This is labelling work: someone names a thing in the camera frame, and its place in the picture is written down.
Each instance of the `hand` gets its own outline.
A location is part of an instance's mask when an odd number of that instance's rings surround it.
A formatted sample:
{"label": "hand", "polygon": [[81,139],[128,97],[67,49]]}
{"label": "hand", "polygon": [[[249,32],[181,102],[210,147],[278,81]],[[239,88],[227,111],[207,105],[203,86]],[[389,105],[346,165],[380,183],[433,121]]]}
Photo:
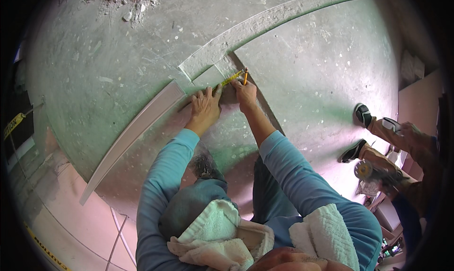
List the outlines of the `hand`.
{"label": "hand", "polygon": [[238,80],[231,81],[231,85],[236,89],[236,98],[240,103],[240,110],[245,113],[252,106],[256,106],[257,87],[249,81],[243,85]]}
{"label": "hand", "polygon": [[421,132],[413,123],[405,122],[401,124],[400,132],[412,147],[427,147],[430,150],[431,137]]}
{"label": "hand", "polygon": [[192,115],[185,128],[195,132],[199,137],[203,135],[207,129],[219,119],[221,114],[221,107],[219,106],[219,99],[223,87],[219,84],[216,87],[216,92],[213,96],[213,89],[207,87],[205,95],[202,91],[198,91],[196,96],[191,97],[192,101]]}

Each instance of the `sneaker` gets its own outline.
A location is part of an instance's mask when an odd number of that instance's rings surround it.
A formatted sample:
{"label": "sneaker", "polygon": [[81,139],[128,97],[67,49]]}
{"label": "sneaker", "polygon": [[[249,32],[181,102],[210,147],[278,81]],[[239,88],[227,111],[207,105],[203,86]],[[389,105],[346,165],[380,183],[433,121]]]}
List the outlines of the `sneaker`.
{"label": "sneaker", "polygon": [[218,170],[216,162],[214,162],[213,156],[202,141],[197,143],[197,146],[194,149],[194,155],[189,161],[188,168],[197,179],[202,177],[205,179],[223,178],[223,175]]}
{"label": "sneaker", "polygon": [[354,159],[359,158],[360,156],[360,151],[363,148],[364,144],[366,144],[366,140],[361,139],[355,147],[348,149],[347,152],[343,153],[343,155],[340,158],[340,161],[343,163],[349,163],[353,161]]}
{"label": "sneaker", "polygon": [[364,104],[359,103],[356,105],[355,115],[365,128],[369,127],[369,124],[372,121],[372,115]]}

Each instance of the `blue long-sleeve shirt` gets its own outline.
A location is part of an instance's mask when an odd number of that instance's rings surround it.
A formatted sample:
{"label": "blue long-sleeve shirt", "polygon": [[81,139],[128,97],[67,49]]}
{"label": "blue long-sleeve shirt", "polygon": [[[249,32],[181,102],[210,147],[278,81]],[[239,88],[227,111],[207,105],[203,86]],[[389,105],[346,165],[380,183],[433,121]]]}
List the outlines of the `blue long-sleeve shirt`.
{"label": "blue long-sleeve shirt", "polygon": [[[181,177],[199,137],[183,129],[162,148],[142,186],[137,212],[137,269],[206,270],[207,267],[180,262],[167,248],[158,230],[159,217],[179,191]],[[381,228],[374,215],[359,203],[340,196],[313,171],[309,162],[279,131],[262,143],[259,153],[264,164],[303,217],[318,207],[335,203],[344,218],[358,255],[360,269],[375,267],[381,246]],[[275,246],[293,246],[288,229],[302,217],[276,217],[265,223],[275,233]]]}

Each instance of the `wrist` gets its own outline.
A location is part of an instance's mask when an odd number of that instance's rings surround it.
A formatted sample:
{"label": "wrist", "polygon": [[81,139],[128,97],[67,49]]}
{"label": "wrist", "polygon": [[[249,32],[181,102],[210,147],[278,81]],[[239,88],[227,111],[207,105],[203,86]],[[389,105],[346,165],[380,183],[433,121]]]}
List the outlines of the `wrist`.
{"label": "wrist", "polygon": [[259,107],[255,101],[250,101],[240,104],[240,109],[244,114],[248,114],[256,111]]}
{"label": "wrist", "polygon": [[201,137],[205,131],[211,126],[205,118],[199,116],[191,116],[190,120],[186,123],[184,128],[189,129]]}

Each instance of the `towel on shoulder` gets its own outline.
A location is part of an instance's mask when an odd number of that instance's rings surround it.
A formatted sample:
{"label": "towel on shoulder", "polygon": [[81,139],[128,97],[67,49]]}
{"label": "towel on shoulder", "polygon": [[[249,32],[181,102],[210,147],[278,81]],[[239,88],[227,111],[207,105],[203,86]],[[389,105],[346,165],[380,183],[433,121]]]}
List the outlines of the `towel on shoulder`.
{"label": "towel on shoulder", "polygon": [[[289,229],[303,252],[343,263],[359,271],[358,257],[335,204],[318,208]],[[180,261],[220,271],[245,271],[274,246],[274,232],[243,220],[227,200],[213,200],[179,238],[167,242]]]}

